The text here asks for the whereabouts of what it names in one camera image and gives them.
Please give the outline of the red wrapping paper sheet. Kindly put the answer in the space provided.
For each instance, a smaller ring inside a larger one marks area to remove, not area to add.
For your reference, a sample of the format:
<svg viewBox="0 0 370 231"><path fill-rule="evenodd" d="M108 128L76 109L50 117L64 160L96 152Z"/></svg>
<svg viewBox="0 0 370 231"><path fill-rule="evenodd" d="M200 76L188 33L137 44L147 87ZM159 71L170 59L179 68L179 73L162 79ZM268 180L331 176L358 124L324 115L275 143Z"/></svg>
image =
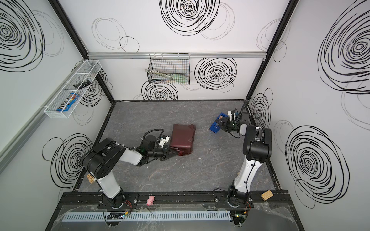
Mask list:
<svg viewBox="0 0 370 231"><path fill-rule="evenodd" d="M195 132L196 126L194 124L174 124L170 147L175 150L179 156L187 156L191 154L193 151Z"/></svg>

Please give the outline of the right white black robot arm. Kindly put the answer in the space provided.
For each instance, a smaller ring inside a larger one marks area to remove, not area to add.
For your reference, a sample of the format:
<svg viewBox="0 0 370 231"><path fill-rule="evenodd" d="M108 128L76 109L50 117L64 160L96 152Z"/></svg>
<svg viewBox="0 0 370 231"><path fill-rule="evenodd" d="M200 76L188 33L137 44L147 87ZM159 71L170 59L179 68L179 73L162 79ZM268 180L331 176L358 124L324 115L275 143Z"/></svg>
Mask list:
<svg viewBox="0 0 370 231"><path fill-rule="evenodd" d="M251 183L254 176L272 155L272 131L269 128L248 124L246 117L251 117L246 100L240 110L234 109L228 114L221 113L210 127L210 131L217 133L223 130L229 134L237 132L237 139L244 138L242 153L243 164L238 176L228 188L228 203L237 208L250 202Z"/></svg>

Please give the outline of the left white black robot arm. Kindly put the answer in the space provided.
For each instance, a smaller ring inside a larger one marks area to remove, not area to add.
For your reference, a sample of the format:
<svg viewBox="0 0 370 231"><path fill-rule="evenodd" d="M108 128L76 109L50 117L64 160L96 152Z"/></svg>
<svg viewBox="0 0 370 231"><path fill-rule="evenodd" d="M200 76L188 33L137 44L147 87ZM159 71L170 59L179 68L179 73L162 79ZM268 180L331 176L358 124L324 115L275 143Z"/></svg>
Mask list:
<svg viewBox="0 0 370 231"><path fill-rule="evenodd" d="M113 209L126 204L123 189L113 173L119 161L134 166L143 166L152 161L165 161L179 152L170 147L170 137L163 129L146 132L138 147L127 147L111 138L106 138L84 154L82 165L95 178L105 199Z"/></svg>

